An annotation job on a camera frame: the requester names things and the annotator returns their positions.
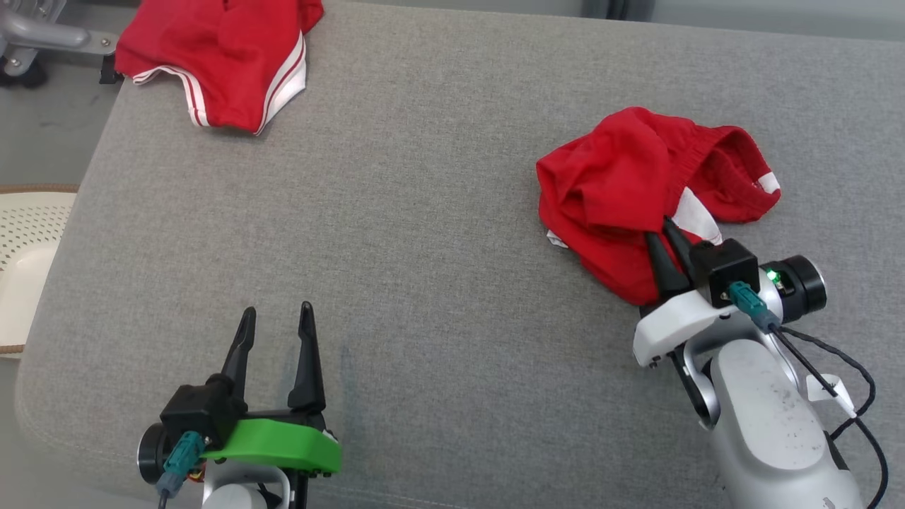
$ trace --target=white stripe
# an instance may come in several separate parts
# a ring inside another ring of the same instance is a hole
[[[261,131],[264,130],[264,126],[271,121],[277,112],[280,111],[290,99],[295,97],[297,93],[305,90],[305,78],[308,72],[308,65],[305,62],[307,52],[305,37],[302,35],[301,31],[299,31],[299,39],[296,41],[289,56],[283,61],[280,69],[278,69],[273,76],[271,85],[267,88],[267,93],[264,94],[261,125],[258,126],[258,130],[254,134],[261,134]],[[299,65],[297,65],[295,69],[292,69],[292,66],[299,58],[301,58],[301,62],[299,62]]]
[[[160,71],[178,76],[179,79],[182,80],[182,86],[186,92],[188,116],[191,117],[192,123],[196,126],[210,126],[210,124],[207,122],[207,112],[205,111],[205,96],[201,92],[201,83],[198,82],[198,79],[191,72],[179,67],[160,65],[158,67],[155,67],[154,69],[136,74],[132,78],[132,82],[137,85],[146,83],[157,76],[157,73]]]
[[[547,230],[547,240],[550,241],[552,245],[568,249],[568,245],[563,242],[563,239],[559,238],[559,235],[553,233],[553,230]]]
[[[776,175],[772,171],[759,178],[757,184],[767,193],[772,193],[779,189],[779,181],[776,180]]]
[[[690,234],[695,234],[701,240],[707,240],[713,244],[722,244],[723,235],[719,232],[717,222],[707,208],[694,196],[687,187],[682,190],[679,198],[679,207],[676,208],[672,222],[679,228]]]

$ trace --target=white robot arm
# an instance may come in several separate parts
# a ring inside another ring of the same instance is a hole
[[[732,239],[720,246],[691,246],[669,219],[664,236],[684,272],[660,237],[648,235],[662,298],[642,309],[633,353],[642,366],[672,361],[701,426],[710,432],[733,506],[865,507],[854,477],[801,395],[803,384],[777,343],[782,332],[761,331],[728,295],[732,283],[746,283],[778,322],[791,322],[825,306],[820,272],[803,256],[758,266]],[[699,366],[696,359],[705,353],[712,354],[710,360]],[[851,403],[846,405],[854,417]],[[877,502],[874,497],[869,507]]]

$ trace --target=teal cable connector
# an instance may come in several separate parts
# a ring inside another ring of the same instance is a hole
[[[729,285],[729,301],[749,317],[758,329],[769,334],[772,328],[782,325],[782,321],[767,307],[757,292],[748,283],[736,281]]]
[[[164,474],[157,481],[157,494],[161,498],[174,498],[182,484],[186,481],[188,472],[195,468],[205,451],[205,439],[196,431],[186,431],[173,452],[164,463]]]

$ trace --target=black cable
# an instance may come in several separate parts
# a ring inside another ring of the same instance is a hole
[[[883,496],[886,495],[886,485],[890,482],[890,466],[886,463],[886,456],[883,454],[883,449],[880,448],[880,442],[877,442],[877,439],[873,436],[873,433],[871,433],[867,426],[864,425],[861,418],[855,418],[853,420],[855,426],[861,430],[864,437],[867,438],[867,441],[871,443],[871,447],[873,447],[873,451],[877,453],[877,459],[880,461],[880,486],[877,488],[877,493],[873,496],[871,502],[867,504],[867,509],[875,509],[875,507],[880,504],[880,500],[882,500]]]
[[[833,386],[831,386],[826,381],[824,376],[821,375],[819,371],[817,371],[817,369],[814,367],[814,365],[812,365],[811,362],[800,351],[798,351],[798,349],[795,347],[795,345],[793,345],[792,342],[789,341],[789,339],[786,337],[786,335],[783,333],[783,331],[781,330],[781,328],[779,326],[771,325],[770,331],[773,332],[773,334],[776,335],[776,337],[780,340],[780,342],[783,343],[783,346],[785,346],[787,350],[792,352],[792,355],[794,355],[795,358],[798,359],[798,361],[801,362],[803,366],[805,366],[805,369],[808,370],[812,375],[814,375],[814,378],[816,378],[817,381],[820,382],[820,385],[823,386],[823,388],[826,389],[826,391],[829,392],[831,396],[833,396],[834,398],[836,398],[838,396],[836,391],[833,389]],[[867,426],[864,425],[864,423],[861,421],[861,418],[856,417],[856,418],[853,418],[850,420],[853,421],[854,425],[857,426],[861,430],[861,432],[864,434],[864,437],[867,438],[867,441],[871,443],[871,447],[873,447],[873,451],[877,454],[877,460],[880,462],[880,486],[877,487],[877,493],[873,496],[871,502],[869,504],[867,504],[867,509],[875,509],[877,507],[877,505],[880,503],[880,500],[886,494],[886,486],[890,482],[890,467],[886,463],[886,455],[883,454],[883,449],[880,447],[880,442],[877,442],[877,438],[874,437],[873,433],[871,433],[871,431],[867,428]]]
[[[826,389],[826,392],[830,393],[830,396],[834,398],[839,396],[839,394],[836,393],[836,389],[833,389],[833,386],[830,385],[828,381],[826,381],[824,375],[821,375],[820,371],[818,371],[817,368],[815,368],[814,365],[811,364],[811,361],[808,360],[807,357],[805,357],[800,351],[798,351],[795,345],[793,345],[792,342],[786,337],[786,335],[780,330],[778,325],[770,325],[770,331],[776,335],[776,337],[783,343],[783,346],[785,346],[787,350],[792,352],[792,355],[794,355],[795,358],[798,359],[798,362],[801,362],[802,366],[804,366],[805,369],[808,370],[808,372],[814,375],[814,378],[816,378],[817,381],[820,382],[820,385],[823,386],[824,389]]]
[[[805,334],[803,332],[796,331],[794,329],[789,329],[788,327],[780,327],[779,329],[782,332],[792,334],[793,336],[797,337],[799,340],[813,343],[817,347],[832,353],[833,355],[844,360],[845,363],[848,364],[849,366],[852,366],[853,368],[858,370],[858,372],[861,373],[862,378],[864,378],[864,381],[867,382],[868,394],[867,394],[867,399],[864,401],[864,403],[861,405],[860,408],[858,408],[858,410],[855,413],[858,414],[859,416],[862,416],[862,415],[864,415],[865,412],[867,412],[867,409],[871,407],[871,404],[877,397],[877,384],[876,384],[876,382],[873,381],[873,377],[871,376],[871,373],[868,372],[868,370],[865,369],[861,365],[860,362],[849,357],[844,351],[839,350],[838,348],[834,347],[833,345],[826,344],[823,341],[818,340],[814,336]],[[851,419],[851,418],[847,419],[845,422],[842,423],[841,426],[839,426],[830,435],[830,438],[832,440],[835,440],[843,433],[843,431],[848,429],[848,427],[851,426],[852,424],[854,424],[854,419]]]

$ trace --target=gray cushion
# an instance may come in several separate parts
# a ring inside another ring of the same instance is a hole
[[[123,87],[18,385],[59,463],[150,498],[133,455],[175,388],[220,369],[254,305],[247,399],[281,407],[310,300],[345,461],[312,507],[721,506],[675,373],[634,362],[637,311],[537,218],[535,161],[631,105],[753,134],[784,195],[724,233],[821,265],[830,303],[801,328],[873,372],[866,421],[905,463],[905,46],[327,8],[309,88],[258,138],[194,127],[178,80]],[[869,500],[873,452],[855,430],[840,447]]]

